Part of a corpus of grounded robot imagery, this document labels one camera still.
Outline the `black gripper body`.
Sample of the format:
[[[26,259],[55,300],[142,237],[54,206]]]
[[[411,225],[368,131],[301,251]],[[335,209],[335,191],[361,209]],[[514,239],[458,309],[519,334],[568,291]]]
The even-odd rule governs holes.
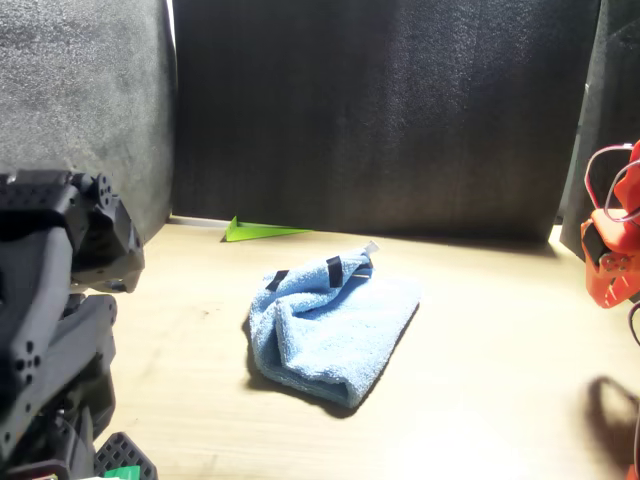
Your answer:
[[[78,178],[88,226],[72,261],[72,282],[102,292],[125,292],[120,266],[126,256],[126,214],[104,173]]]

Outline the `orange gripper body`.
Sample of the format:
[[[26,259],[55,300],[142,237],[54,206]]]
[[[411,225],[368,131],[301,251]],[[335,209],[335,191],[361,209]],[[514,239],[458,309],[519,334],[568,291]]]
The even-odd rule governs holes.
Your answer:
[[[639,272],[639,227],[616,223],[597,209],[581,225],[581,244],[588,267],[597,275]]]

